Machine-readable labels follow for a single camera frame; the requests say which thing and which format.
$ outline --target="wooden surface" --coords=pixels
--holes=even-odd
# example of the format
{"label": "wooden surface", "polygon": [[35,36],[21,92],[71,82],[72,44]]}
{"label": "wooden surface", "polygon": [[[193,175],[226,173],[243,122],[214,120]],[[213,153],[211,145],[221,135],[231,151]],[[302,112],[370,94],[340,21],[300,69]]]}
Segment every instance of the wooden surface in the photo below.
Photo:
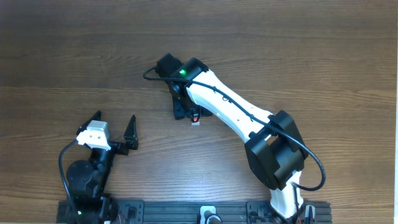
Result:
{"label": "wooden surface", "polygon": [[[108,192],[150,201],[269,199],[243,143],[218,118],[174,120],[167,52],[205,62],[231,89],[290,113],[327,180],[310,200],[335,223],[392,223],[397,29],[394,1],[0,2],[0,221],[54,222],[58,154],[102,110],[113,139],[137,116],[139,150],[117,156]],[[76,147],[65,168],[88,158]],[[320,180],[306,160],[301,183]]]}

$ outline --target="wooden table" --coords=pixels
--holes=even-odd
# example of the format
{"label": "wooden table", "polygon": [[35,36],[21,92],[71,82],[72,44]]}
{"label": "wooden table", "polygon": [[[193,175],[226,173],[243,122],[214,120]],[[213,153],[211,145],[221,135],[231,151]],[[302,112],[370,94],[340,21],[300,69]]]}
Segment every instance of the wooden table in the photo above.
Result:
{"label": "wooden table", "polygon": [[[397,14],[393,1],[0,2],[0,220],[54,222],[58,154],[103,112],[112,139],[137,116],[139,150],[117,156],[108,192],[148,201],[269,199],[243,142],[217,117],[174,120],[167,52],[205,62],[231,89],[290,113],[326,168],[335,223],[392,223]],[[68,151],[67,166],[90,150]],[[320,180],[306,160],[301,183]]]}

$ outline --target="black object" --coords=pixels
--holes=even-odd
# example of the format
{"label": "black object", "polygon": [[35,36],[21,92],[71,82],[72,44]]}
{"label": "black object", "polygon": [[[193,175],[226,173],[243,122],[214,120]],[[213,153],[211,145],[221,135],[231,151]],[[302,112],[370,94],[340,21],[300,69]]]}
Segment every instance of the black object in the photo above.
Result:
{"label": "black object", "polygon": [[[87,129],[92,120],[99,121],[101,111],[85,122],[77,134]],[[110,150],[92,148],[90,158],[72,163],[67,170],[69,192],[72,196],[72,205],[77,215],[71,209],[65,212],[64,220],[67,223],[100,223],[106,220],[117,219],[119,205],[111,194],[104,193],[106,181],[111,172],[113,159],[116,154],[128,155],[130,149],[138,148],[136,131],[136,117],[133,115],[124,133],[123,142],[108,141]]]}
{"label": "black object", "polygon": [[[187,63],[167,54],[162,57],[155,67],[155,72],[162,78],[183,78],[193,80],[201,72],[207,72],[209,68],[196,58],[191,58]],[[168,82],[173,99],[175,119],[188,117],[192,122],[197,122],[201,116],[211,116],[206,108],[195,104],[187,93],[187,87],[191,84],[182,82]]]}
{"label": "black object", "polygon": [[[326,202],[305,202],[316,208],[315,220],[312,223],[332,224],[330,204]],[[216,207],[217,215],[223,223],[228,224],[272,224],[281,220],[271,209],[269,201],[249,202],[143,202],[142,200],[118,200],[121,221],[126,224],[197,224],[200,207]],[[65,223],[66,201],[58,206],[57,223]],[[304,212],[300,215],[305,220]]]}
{"label": "black object", "polygon": [[[268,118],[270,125],[304,144],[293,118],[285,111],[281,110]],[[254,175],[268,188],[282,190],[293,171],[301,171],[304,168],[304,160],[308,157],[308,152],[283,136],[279,136],[268,145],[264,139],[269,134],[276,136],[278,133],[267,126],[258,133],[251,133],[250,140],[246,142],[244,148]]]}

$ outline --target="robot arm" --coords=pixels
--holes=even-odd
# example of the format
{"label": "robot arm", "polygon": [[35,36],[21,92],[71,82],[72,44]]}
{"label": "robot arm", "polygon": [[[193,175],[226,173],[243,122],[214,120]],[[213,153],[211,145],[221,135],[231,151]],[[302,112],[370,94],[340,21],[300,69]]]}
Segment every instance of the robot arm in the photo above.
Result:
{"label": "robot arm", "polygon": [[[218,91],[197,85],[197,83],[221,90],[254,117],[303,143],[292,117],[285,111],[273,115],[269,111],[250,104],[222,84],[205,64],[195,58],[183,64],[167,54],[157,62],[155,71],[162,77],[158,80],[164,80],[169,85],[177,119],[187,116],[195,122],[193,118],[199,118],[203,114],[209,116],[213,113],[238,134],[244,142],[251,170],[271,190],[272,208],[284,223],[290,223],[294,215],[300,213],[303,205],[300,191],[292,183],[299,183],[308,153],[283,136],[279,136],[272,144],[268,144],[267,140],[271,136],[276,136],[277,133],[253,121]],[[190,82],[179,82],[181,79]]]}

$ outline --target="white device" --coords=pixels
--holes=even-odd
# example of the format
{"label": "white device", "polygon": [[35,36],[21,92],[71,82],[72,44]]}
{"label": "white device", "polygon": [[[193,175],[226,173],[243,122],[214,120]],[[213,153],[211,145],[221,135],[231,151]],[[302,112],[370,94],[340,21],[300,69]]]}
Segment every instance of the white device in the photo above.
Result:
{"label": "white device", "polygon": [[[217,87],[217,89],[226,93],[249,113],[261,119],[265,123],[269,122],[268,116],[272,114],[271,112],[262,110],[247,102],[225,86],[211,70],[201,72],[201,74],[197,75],[193,81]],[[187,93],[194,103],[208,109],[219,117],[230,128],[232,128],[232,130],[234,130],[245,143],[250,140],[249,134],[251,132],[256,133],[264,127],[264,125],[252,121],[250,117],[244,114],[238,107],[226,100],[223,95],[209,88],[192,84],[187,87]],[[292,182],[299,184],[300,175],[301,172],[294,173],[287,181],[284,189],[271,190],[271,206],[285,219],[292,217],[297,212]],[[301,207],[303,204],[303,198],[300,195],[300,190],[296,189],[296,191],[298,207]]]}

